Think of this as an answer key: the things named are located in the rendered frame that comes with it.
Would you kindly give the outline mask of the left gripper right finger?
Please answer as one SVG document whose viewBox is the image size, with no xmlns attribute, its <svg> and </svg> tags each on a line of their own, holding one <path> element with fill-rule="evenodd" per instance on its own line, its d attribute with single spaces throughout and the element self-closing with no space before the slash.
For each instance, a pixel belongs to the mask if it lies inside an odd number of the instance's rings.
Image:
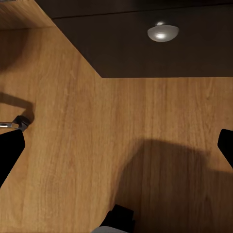
<svg viewBox="0 0 233 233">
<path fill-rule="evenodd" d="M 222 129 L 217 145 L 233 168 L 233 131 Z"/>
</svg>

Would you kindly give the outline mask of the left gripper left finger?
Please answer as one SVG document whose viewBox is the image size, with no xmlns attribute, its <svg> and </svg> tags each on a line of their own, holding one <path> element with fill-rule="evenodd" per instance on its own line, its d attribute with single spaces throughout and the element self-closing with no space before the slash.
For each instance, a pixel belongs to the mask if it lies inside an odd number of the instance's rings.
<svg viewBox="0 0 233 233">
<path fill-rule="evenodd" d="M 21 129 L 0 134 L 0 187 L 25 149 Z"/>
</svg>

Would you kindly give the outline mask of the swivel chair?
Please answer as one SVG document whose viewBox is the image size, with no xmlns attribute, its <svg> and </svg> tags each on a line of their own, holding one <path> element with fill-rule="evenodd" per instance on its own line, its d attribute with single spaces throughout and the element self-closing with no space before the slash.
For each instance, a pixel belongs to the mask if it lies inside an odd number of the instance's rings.
<svg viewBox="0 0 233 233">
<path fill-rule="evenodd" d="M 23 132 L 31 122 L 24 116 L 17 116 L 12 123 L 0 123 L 0 129 L 21 129 Z"/>
</svg>

